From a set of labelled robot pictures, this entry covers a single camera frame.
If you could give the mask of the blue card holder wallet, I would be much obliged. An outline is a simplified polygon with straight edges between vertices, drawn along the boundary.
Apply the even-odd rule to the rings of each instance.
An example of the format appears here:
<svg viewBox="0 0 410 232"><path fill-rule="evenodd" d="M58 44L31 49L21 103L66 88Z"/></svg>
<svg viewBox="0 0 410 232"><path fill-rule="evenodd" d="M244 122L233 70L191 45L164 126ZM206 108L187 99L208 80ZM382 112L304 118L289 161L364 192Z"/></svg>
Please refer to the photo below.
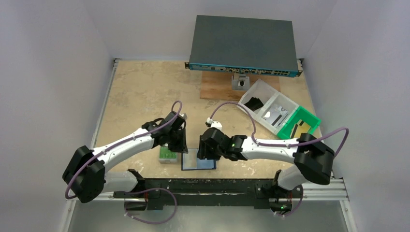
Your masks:
<svg viewBox="0 0 410 232"><path fill-rule="evenodd" d="M188 153L181 154L182 171L215 170L217 168L215 160L197 158L198 151L197 148L190 148Z"/></svg>

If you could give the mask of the silver grey card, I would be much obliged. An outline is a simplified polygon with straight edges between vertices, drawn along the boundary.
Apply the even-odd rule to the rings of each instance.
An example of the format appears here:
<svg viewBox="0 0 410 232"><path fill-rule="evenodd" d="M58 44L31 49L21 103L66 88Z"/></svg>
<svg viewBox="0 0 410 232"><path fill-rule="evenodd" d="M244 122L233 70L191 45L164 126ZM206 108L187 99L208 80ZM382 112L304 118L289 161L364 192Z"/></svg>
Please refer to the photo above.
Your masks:
<svg viewBox="0 0 410 232"><path fill-rule="evenodd" d="M264 119L271 126L278 126L286 118L288 113L288 110L283 106L273 104L264 115Z"/></svg>

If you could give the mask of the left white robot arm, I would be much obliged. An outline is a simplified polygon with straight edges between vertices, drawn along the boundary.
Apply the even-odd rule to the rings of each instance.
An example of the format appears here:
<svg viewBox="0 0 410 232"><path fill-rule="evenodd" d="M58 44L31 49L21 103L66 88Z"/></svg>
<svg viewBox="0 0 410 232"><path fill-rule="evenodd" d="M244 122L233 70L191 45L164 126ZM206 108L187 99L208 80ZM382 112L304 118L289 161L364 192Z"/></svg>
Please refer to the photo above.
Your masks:
<svg viewBox="0 0 410 232"><path fill-rule="evenodd" d="M133 133L108 145L77 148L62 175L68 187L66 199L77 198L88 203L101 193L134 191L141 180L137 172L118 173L112 172L112 168L161 145L166 145L172 152L186 152L186 119L185 113L172 111L166 118L146 122Z"/></svg>

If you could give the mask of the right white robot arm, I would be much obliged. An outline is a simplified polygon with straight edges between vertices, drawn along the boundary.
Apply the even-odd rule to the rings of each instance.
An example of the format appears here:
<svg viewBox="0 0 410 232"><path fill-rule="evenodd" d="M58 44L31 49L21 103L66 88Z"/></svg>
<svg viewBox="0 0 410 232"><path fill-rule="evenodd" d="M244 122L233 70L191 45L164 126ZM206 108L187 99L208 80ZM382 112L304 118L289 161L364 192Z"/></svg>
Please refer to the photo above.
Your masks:
<svg viewBox="0 0 410 232"><path fill-rule="evenodd" d="M309 133L287 140L254 141L250 136L227 136L217 128L209 128L200 135L197 158L219 160L276 160L290 163L291 167L279 170L275 184L283 190L312 182L328 185L335 153L333 149Z"/></svg>

